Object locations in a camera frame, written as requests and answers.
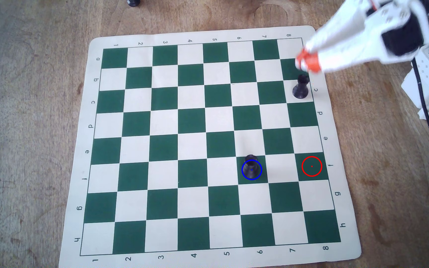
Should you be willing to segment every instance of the blue circle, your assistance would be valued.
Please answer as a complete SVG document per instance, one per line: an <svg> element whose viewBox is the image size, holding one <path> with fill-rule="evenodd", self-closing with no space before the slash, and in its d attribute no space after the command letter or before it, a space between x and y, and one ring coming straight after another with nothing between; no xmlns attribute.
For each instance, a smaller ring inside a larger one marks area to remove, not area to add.
<svg viewBox="0 0 429 268"><path fill-rule="evenodd" d="M259 172L259 175L258 175L256 178L254 178L254 179L249 179L248 177L246 177L246 175L244 175L244 172L243 172L244 165L246 165L246 163L247 163L247 162L249 162L249 161L254 161L254 162L256 162L256 163L259 165L259 167L261 168L261 172ZM243 166L241 167L241 173L243 174L243 176L244 176L246 179L248 179L248 180L250 180L250 181L253 181L253 180L255 180L255 179L259 178L259 177L261 176L261 174L263 174L263 167L261 166L261 163L259 163L259 162L258 162L258 161L256 161L256 160L248 160L248 161L244 162Z"/></svg>

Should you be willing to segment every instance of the black pawn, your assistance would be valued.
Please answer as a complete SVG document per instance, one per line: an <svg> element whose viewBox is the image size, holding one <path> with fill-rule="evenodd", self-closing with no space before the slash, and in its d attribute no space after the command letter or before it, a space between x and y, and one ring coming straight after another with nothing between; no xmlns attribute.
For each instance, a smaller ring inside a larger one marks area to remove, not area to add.
<svg viewBox="0 0 429 268"><path fill-rule="evenodd" d="M309 77L305 74L300 74L297 77L297 85L292 89L292 94L297 99L304 99L309 94L309 89L307 89L307 83L309 82Z"/></svg>
<svg viewBox="0 0 429 268"><path fill-rule="evenodd" d="M131 7L136 7L140 5L140 0L127 0L127 4Z"/></svg>
<svg viewBox="0 0 429 268"><path fill-rule="evenodd" d="M245 157L245 162L248 160L256 160L257 161L257 157L255 155L248 155ZM246 164L243 167L243 173L244 175L249 178L255 178L257 175L257 163L255 161L248 161L246 162Z"/></svg>

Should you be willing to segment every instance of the white robotic arm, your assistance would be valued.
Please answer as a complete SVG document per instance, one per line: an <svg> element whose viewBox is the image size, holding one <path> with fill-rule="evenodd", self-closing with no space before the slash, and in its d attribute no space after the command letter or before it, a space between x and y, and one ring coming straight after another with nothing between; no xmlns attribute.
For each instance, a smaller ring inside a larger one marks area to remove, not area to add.
<svg viewBox="0 0 429 268"><path fill-rule="evenodd" d="M333 72L361 63L409 62L416 58L429 111L429 0L346 0L306 42L298 69ZM403 90L421 108L413 70ZM424 119L423 111L419 112Z"/></svg>
<svg viewBox="0 0 429 268"><path fill-rule="evenodd" d="M296 58L305 71L331 72L378 60L408 62L429 44L429 0L346 0Z"/></svg>

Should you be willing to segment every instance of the chessboard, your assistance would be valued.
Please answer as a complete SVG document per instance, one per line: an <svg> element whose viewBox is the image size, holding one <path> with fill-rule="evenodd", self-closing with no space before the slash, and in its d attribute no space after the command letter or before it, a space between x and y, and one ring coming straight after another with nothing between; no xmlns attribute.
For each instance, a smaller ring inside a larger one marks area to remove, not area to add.
<svg viewBox="0 0 429 268"><path fill-rule="evenodd" d="M324 74L295 67L314 33L293 26L94 39L60 267L359 257ZM300 74L310 79L302 99L292 93ZM247 155L254 177L243 170Z"/></svg>

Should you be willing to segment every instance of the wood grain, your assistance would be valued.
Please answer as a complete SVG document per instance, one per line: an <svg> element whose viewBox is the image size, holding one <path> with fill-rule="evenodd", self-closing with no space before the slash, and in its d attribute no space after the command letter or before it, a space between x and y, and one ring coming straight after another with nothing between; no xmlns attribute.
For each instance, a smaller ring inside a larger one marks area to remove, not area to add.
<svg viewBox="0 0 429 268"><path fill-rule="evenodd" d="M56 267L89 42L99 36L312 25L341 0L0 0L0 267ZM362 256L302 267L429 267L429 133L410 66L327 85Z"/></svg>

